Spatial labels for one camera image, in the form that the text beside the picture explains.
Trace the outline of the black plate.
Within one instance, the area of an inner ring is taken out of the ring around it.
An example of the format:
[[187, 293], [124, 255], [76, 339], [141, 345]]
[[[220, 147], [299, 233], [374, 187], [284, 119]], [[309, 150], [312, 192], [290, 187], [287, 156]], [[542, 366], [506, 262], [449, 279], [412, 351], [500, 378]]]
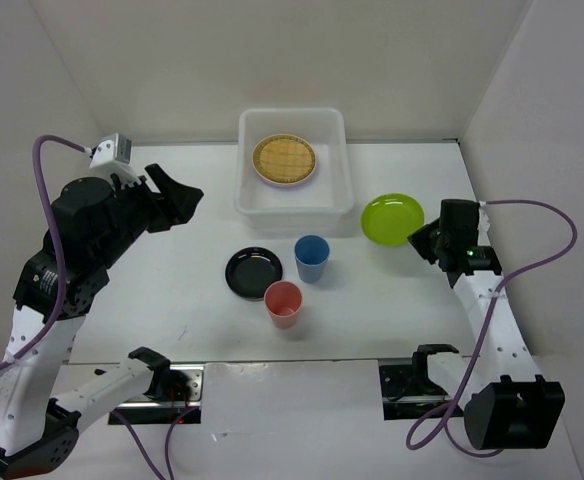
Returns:
[[225, 267], [229, 289], [247, 300], [262, 300], [267, 289], [283, 278], [280, 259], [264, 247], [246, 247], [237, 251]]

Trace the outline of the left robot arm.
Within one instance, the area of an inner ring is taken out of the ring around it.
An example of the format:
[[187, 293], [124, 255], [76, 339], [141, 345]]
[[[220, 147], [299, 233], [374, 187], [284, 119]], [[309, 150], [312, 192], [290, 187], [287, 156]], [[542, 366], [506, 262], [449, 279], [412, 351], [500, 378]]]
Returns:
[[131, 184], [118, 175], [74, 180], [50, 204], [54, 223], [14, 293], [0, 373], [0, 478], [54, 471], [85, 429], [131, 398], [188, 399], [187, 377], [146, 347], [72, 391], [53, 387], [108, 270], [142, 234], [187, 223], [202, 198], [154, 164]]

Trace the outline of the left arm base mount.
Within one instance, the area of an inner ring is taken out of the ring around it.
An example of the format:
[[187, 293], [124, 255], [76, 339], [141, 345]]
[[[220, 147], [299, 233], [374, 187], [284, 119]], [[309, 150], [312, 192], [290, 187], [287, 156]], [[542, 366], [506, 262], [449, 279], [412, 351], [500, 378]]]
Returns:
[[167, 383], [156, 394], [133, 397], [115, 412], [134, 426], [168, 426], [181, 414], [179, 424], [199, 424], [204, 373], [201, 363], [173, 364]]

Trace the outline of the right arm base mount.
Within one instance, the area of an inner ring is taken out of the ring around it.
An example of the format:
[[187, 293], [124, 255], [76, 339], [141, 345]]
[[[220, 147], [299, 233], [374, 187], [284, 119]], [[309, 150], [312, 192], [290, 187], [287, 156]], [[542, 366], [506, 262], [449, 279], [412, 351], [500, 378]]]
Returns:
[[378, 363], [385, 421], [415, 420], [451, 399], [443, 389], [423, 380], [410, 359]]

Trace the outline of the green plastic plate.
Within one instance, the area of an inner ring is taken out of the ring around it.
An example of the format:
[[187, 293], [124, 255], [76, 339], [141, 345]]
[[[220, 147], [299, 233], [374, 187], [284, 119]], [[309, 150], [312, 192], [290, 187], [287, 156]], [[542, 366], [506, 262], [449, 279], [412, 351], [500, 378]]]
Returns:
[[425, 224], [425, 212], [413, 197], [387, 193], [370, 201], [361, 214], [361, 228], [372, 242], [396, 247], [408, 242], [408, 236]]

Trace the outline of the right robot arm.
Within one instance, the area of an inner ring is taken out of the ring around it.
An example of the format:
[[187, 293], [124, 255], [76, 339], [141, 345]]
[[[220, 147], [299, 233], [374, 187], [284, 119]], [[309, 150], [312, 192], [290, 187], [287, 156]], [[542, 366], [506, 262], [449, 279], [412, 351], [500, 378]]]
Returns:
[[475, 338], [468, 357], [447, 344], [426, 344], [413, 355], [410, 380], [422, 393], [438, 387], [450, 398], [424, 413], [410, 427], [406, 446], [419, 450], [439, 434], [449, 434], [456, 410], [463, 413], [466, 455], [490, 458], [504, 450], [544, 449], [558, 423], [565, 393], [544, 378], [529, 352], [511, 309], [506, 288], [517, 277], [554, 262], [575, 246], [578, 231], [560, 209], [571, 236], [559, 252], [504, 273], [496, 251], [479, 242], [489, 228], [486, 203], [445, 199], [435, 221], [408, 238], [420, 257], [446, 275], [460, 300]]

